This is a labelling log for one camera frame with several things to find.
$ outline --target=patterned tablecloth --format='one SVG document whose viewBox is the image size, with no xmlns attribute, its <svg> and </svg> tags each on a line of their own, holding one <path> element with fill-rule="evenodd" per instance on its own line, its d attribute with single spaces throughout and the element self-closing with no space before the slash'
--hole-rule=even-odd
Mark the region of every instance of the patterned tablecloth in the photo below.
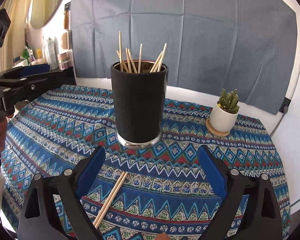
<svg viewBox="0 0 300 240">
<path fill-rule="evenodd" d="M 290 224 L 288 187 L 279 154 L 264 126 L 258 119 L 239 115 L 231 133 L 217 138 L 205 127 L 210 111 L 210 107 L 166 99 L 161 142 L 136 151 L 120 145 L 114 136 L 111 90 L 63 86 L 49 91 L 9 122 L 2 154 L 3 210 L 17 227 L 34 174 L 58 175 L 101 145 L 106 148 L 106 161 L 81 200 L 91 220 L 121 172 L 129 172 L 100 225 L 104 239 L 152 240 L 164 231 L 172 240 L 197 240 L 221 204 L 198 164 L 197 149 L 207 144 L 217 158 L 244 175 L 268 174 L 285 237 Z M 242 198 L 228 235 L 236 232 L 247 199 Z M 58 196 L 55 202 L 66 232 L 73 235 Z"/>
</svg>

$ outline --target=white ceramic pot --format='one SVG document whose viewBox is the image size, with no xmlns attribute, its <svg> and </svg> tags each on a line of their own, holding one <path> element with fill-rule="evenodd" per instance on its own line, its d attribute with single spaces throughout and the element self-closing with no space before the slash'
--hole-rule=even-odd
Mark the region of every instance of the white ceramic pot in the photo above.
<svg viewBox="0 0 300 240">
<path fill-rule="evenodd" d="M 230 114 L 223 111 L 218 104 L 212 109 L 209 117 L 211 126 L 219 132 L 230 132 L 235 125 L 238 113 Z"/>
</svg>

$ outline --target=metal screw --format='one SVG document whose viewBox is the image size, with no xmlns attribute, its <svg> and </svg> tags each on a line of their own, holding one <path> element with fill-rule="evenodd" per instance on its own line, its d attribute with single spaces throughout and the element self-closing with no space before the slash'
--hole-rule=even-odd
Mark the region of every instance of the metal screw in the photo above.
<svg viewBox="0 0 300 240">
<path fill-rule="evenodd" d="M 64 173 L 64 175 L 69 176 L 69 175 L 72 174 L 72 170 L 71 169 L 67 169 L 63 173 Z"/>
<path fill-rule="evenodd" d="M 267 174 L 261 174 L 261 178 L 264 179 L 264 180 L 267 180 L 269 179 L 268 175 Z"/>
<path fill-rule="evenodd" d="M 237 169 L 231 169 L 230 173 L 234 176 L 239 175 L 239 171 Z"/>
<path fill-rule="evenodd" d="M 34 176 L 34 180 L 38 180 L 38 179 L 40 179 L 41 178 L 41 174 L 36 174 L 35 176 Z"/>
</svg>

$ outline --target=mirror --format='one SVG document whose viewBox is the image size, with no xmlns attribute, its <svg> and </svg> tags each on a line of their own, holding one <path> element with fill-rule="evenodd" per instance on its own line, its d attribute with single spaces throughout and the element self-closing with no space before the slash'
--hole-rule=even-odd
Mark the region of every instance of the mirror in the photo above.
<svg viewBox="0 0 300 240">
<path fill-rule="evenodd" d="M 48 23 L 54 15 L 61 0 L 33 0 L 30 23 L 34 29 L 40 29 Z"/>
</svg>

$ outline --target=wooden coaster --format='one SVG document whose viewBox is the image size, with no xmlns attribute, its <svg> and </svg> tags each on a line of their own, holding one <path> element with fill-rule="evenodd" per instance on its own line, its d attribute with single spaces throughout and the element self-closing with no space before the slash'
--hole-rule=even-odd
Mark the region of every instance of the wooden coaster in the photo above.
<svg viewBox="0 0 300 240">
<path fill-rule="evenodd" d="M 216 129 L 214 129 L 212 127 L 212 125 L 210 124 L 209 118 L 206 120 L 206 127 L 210 133 L 212 133 L 213 135 L 218 136 L 218 137 L 225 137 L 230 133 L 230 131 L 229 132 L 219 132 Z"/>
</svg>

